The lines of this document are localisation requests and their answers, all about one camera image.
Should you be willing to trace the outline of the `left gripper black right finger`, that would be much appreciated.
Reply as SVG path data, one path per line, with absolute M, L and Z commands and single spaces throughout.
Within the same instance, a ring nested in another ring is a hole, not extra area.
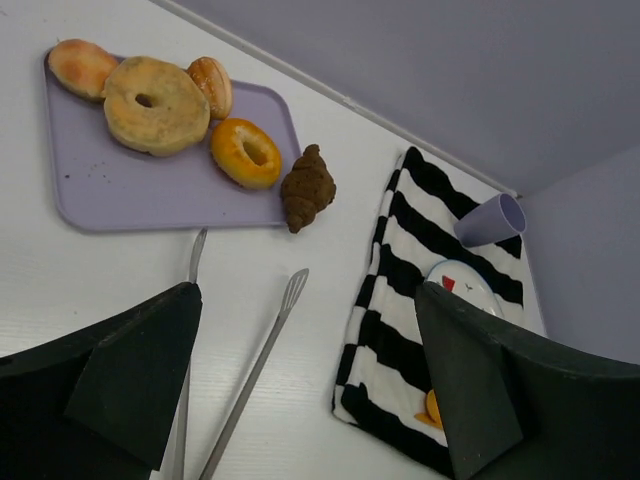
M 433 282 L 415 309 L 455 478 L 638 478 L 637 365 L 546 339 Z

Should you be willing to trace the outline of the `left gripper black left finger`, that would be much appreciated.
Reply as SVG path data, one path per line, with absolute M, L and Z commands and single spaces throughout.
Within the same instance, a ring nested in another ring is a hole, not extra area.
M 4 479 L 147 479 L 163 462 L 199 328 L 182 282 L 1 360 Z

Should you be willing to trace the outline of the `brown chocolate croissant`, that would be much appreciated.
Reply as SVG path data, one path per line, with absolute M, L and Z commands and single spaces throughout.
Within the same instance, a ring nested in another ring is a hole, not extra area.
M 308 145 L 284 177 L 280 197 L 292 234 L 314 222 L 335 199 L 337 187 L 320 155 L 318 144 Z

